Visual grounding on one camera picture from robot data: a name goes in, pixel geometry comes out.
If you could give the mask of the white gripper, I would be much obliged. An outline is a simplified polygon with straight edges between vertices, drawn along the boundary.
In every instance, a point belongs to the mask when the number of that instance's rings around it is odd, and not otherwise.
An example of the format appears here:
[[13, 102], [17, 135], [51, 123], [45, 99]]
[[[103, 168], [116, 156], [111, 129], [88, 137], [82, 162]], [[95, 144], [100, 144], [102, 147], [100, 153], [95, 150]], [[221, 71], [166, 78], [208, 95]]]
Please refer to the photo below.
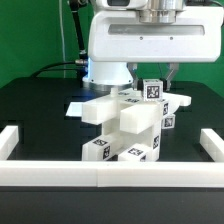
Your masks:
[[[221, 7], [187, 7], [171, 24], [142, 23], [136, 11], [101, 11], [91, 24], [89, 57], [100, 62], [170, 62], [164, 90], [179, 71], [174, 62], [213, 62], [221, 52]], [[134, 90], [143, 89], [137, 64], [128, 63]]]

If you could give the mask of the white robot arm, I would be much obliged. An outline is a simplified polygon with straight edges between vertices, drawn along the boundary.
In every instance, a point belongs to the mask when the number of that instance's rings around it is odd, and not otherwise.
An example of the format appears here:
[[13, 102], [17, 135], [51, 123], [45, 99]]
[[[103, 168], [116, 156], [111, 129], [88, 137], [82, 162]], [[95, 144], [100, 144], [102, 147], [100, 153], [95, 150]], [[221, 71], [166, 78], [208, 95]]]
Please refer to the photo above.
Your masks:
[[85, 84], [129, 86], [137, 63], [214, 62], [221, 51], [224, 7], [197, 0], [94, 0]]

